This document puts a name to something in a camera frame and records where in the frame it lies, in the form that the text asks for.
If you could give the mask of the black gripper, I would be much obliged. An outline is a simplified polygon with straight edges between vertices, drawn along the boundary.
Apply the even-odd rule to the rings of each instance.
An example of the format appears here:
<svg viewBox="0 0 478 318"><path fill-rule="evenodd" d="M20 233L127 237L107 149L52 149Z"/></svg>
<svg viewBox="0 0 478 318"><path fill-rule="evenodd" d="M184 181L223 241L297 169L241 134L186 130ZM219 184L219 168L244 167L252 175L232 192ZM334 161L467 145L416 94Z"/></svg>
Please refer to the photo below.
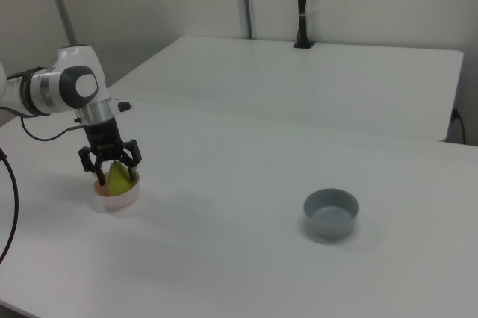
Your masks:
<svg viewBox="0 0 478 318"><path fill-rule="evenodd" d="M137 180L137 166L142 161L135 139L123 142L115 118L85 128L90 147L84 146L78 154L85 172L93 173L99 184L106 184L102 166L105 160L118 160L126 166L132 182Z"/></svg>

